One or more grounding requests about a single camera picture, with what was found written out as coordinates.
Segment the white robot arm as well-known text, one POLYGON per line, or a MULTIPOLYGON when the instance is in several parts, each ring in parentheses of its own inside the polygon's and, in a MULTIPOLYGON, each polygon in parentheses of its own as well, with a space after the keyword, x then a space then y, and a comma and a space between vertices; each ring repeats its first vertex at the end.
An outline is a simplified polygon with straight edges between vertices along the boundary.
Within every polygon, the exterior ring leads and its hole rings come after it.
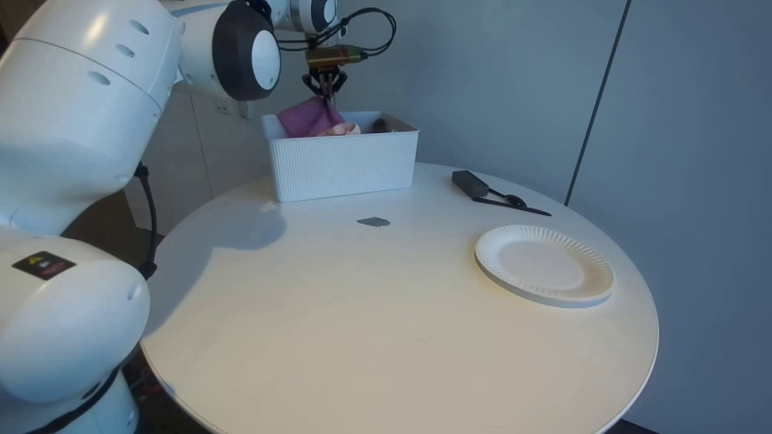
POLYGON ((134 266, 66 233, 121 190, 182 81, 257 102, 281 28, 339 0, 47 0, 0 59, 0 434, 134 434, 121 374, 151 317, 134 266))

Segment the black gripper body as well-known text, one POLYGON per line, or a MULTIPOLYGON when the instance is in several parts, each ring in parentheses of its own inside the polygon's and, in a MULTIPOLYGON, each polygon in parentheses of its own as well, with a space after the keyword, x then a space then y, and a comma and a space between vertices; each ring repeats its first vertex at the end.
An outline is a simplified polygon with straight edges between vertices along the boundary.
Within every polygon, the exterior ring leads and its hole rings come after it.
POLYGON ((312 68, 302 81, 317 94, 317 97, 333 97, 343 90, 349 81, 349 74, 340 68, 312 68))

